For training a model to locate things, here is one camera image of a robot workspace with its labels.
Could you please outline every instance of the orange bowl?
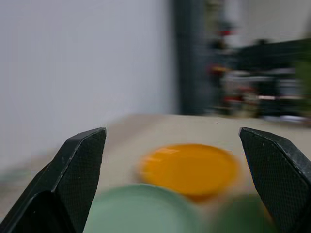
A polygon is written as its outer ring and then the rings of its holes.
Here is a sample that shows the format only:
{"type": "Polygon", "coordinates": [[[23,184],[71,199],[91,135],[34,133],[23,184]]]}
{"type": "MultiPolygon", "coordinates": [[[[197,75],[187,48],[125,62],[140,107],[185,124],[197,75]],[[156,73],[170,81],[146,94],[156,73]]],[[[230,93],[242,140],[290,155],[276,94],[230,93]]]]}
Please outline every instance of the orange bowl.
{"type": "Polygon", "coordinates": [[[203,144],[160,148],[140,164],[145,182],[162,186],[192,200],[221,192],[237,177],[238,163],[225,150],[203,144]]]}

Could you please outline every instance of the white wall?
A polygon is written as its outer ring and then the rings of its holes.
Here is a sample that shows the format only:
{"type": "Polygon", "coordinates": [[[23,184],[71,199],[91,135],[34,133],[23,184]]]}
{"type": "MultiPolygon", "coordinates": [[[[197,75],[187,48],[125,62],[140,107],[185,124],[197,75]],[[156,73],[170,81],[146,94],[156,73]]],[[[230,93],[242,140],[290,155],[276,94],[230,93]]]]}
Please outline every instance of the white wall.
{"type": "Polygon", "coordinates": [[[274,42],[300,39],[311,15],[311,0],[243,0],[247,44],[268,38],[274,42]]]}
{"type": "Polygon", "coordinates": [[[174,113],[166,0],[0,2],[0,169],[130,113],[174,113]]]}

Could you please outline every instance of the table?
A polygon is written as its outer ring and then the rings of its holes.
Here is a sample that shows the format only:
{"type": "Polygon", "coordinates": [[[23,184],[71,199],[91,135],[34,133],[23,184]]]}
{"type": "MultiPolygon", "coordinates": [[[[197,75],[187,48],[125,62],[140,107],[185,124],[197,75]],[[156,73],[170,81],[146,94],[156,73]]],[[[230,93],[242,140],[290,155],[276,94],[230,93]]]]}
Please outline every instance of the table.
{"type": "MultiPolygon", "coordinates": [[[[167,144],[203,143],[230,151],[240,162],[240,175],[233,186],[213,199],[198,205],[208,220],[229,197],[255,193],[242,143],[238,136],[241,126],[269,131],[290,139],[311,159],[311,129],[299,125],[276,124],[260,119],[226,119],[206,116],[132,115],[108,125],[108,137],[96,195],[112,187],[139,183],[138,161],[150,151],[167,144]]],[[[4,217],[36,171],[51,157],[32,160],[19,178],[1,184],[0,221],[4,217]]]]}

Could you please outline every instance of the green object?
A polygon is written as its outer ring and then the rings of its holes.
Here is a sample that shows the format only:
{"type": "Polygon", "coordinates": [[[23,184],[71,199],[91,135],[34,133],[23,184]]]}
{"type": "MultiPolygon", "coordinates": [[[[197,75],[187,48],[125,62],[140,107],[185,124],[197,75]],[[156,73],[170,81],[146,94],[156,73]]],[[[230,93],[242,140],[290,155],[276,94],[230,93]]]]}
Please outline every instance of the green object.
{"type": "Polygon", "coordinates": [[[225,204],[208,233],[277,233],[274,225],[264,216],[262,202],[257,195],[234,198],[225,204]]]}
{"type": "Polygon", "coordinates": [[[301,56],[296,63],[296,77],[302,83],[304,100],[302,101],[302,111],[311,112],[311,38],[301,42],[301,56]]]}
{"type": "Polygon", "coordinates": [[[136,184],[97,197],[84,233],[201,233],[195,208],[167,189],[136,184]]]}

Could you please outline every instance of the red object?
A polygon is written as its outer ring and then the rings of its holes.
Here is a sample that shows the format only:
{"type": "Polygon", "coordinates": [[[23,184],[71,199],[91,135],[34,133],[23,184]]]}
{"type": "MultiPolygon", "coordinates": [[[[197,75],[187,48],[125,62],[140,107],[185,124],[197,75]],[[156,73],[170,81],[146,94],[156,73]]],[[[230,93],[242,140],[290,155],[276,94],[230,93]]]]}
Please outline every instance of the red object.
{"type": "Polygon", "coordinates": [[[251,93],[253,93],[253,92],[255,92],[255,89],[253,89],[253,88],[251,88],[251,87],[239,87],[238,88],[241,92],[243,92],[243,93],[245,93],[245,92],[251,92],[251,93]]]}
{"type": "Polygon", "coordinates": [[[241,98],[236,96],[236,97],[233,97],[233,96],[227,96],[224,98],[224,101],[227,102],[227,101],[241,101],[241,98]]]}
{"type": "Polygon", "coordinates": [[[224,35],[232,35],[233,31],[220,31],[219,34],[222,35],[222,36],[224,36],[224,35]]]}

